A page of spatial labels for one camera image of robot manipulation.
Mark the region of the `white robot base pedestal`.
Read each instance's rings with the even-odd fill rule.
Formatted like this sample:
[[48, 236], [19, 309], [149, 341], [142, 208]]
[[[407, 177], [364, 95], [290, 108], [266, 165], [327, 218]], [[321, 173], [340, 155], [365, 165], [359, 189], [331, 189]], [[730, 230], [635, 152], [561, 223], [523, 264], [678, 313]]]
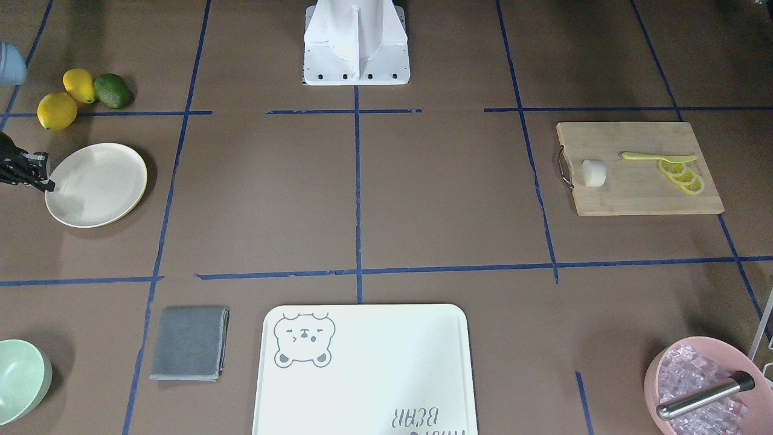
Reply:
[[318, 1], [306, 8], [302, 82], [405, 85], [411, 77], [404, 9], [392, 1]]

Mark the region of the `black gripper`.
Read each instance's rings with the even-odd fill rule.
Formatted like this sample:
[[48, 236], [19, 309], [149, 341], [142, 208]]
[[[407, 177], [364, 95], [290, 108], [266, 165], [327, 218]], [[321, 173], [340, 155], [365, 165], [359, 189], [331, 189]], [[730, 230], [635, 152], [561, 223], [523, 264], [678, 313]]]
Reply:
[[29, 153], [1, 132], [1, 182], [30, 185], [42, 192], [53, 192], [56, 184], [50, 181], [49, 171], [47, 152]]

